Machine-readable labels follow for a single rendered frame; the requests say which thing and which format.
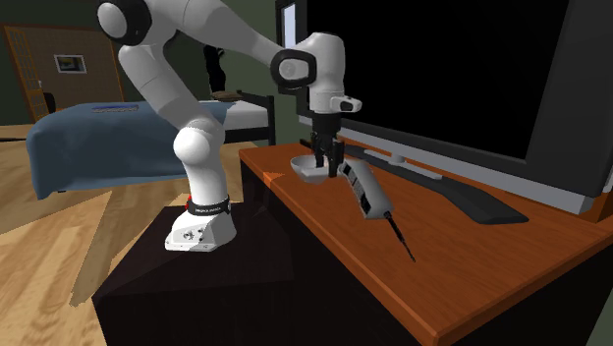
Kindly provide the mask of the large black television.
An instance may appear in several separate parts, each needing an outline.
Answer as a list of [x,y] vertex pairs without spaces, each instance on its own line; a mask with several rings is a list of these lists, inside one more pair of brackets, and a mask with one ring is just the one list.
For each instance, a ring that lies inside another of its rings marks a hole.
[[474,221],[524,216],[486,187],[613,215],[613,0],[275,0],[278,42],[345,44],[346,153]]

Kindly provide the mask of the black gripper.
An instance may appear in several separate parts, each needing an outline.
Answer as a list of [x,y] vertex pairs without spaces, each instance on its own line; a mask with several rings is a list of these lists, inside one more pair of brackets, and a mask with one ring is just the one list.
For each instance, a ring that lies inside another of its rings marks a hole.
[[311,150],[315,157],[315,165],[324,165],[325,150],[322,145],[329,145],[327,150],[328,177],[337,176],[338,168],[344,161],[345,143],[338,141],[337,133],[341,128],[341,115],[339,113],[318,114],[313,113],[311,132]]

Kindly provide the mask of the bed with blue blanket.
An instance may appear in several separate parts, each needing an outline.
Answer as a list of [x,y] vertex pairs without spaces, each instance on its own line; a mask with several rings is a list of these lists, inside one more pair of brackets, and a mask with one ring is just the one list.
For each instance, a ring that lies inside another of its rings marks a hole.
[[31,182],[56,192],[182,179],[178,130],[145,101],[83,103],[49,114],[28,132]]

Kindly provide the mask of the black robot stand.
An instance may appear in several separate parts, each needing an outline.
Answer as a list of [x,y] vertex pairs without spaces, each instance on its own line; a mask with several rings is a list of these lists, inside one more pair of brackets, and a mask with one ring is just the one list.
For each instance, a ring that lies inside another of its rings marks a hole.
[[107,346],[304,346],[288,234],[259,206],[232,207],[236,237],[170,252],[164,208],[92,297]]

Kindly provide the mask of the orange wooden tv cabinet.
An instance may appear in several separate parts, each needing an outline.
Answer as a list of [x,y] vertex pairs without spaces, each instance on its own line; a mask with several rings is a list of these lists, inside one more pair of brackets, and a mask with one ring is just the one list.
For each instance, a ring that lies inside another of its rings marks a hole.
[[613,217],[590,223],[512,195],[521,224],[480,225],[383,170],[391,220],[363,218],[342,178],[304,183],[300,144],[240,151],[244,194],[326,247],[422,346],[586,346],[613,301]]

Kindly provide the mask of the white bowl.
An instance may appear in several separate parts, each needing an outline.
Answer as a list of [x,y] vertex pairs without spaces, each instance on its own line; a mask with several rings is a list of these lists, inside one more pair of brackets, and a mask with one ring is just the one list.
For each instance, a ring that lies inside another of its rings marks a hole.
[[319,185],[329,178],[330,163],[327,157],[323,157],[323,159],[321,167],[316,166],[314,154],[294,157],[290,163],[295,173],[303,182]]

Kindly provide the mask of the grey cordless phone with antenna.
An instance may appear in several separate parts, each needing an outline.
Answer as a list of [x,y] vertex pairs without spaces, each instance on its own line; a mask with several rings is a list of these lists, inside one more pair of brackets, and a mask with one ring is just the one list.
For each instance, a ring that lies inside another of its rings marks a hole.
[[365,219],[387,220],[411,260],[416,262],[402,231],[393,219],[393,203],[376,180],[369,165],[363,160],[345,159],[339,166],[338,173],[347,179],[363,217]]

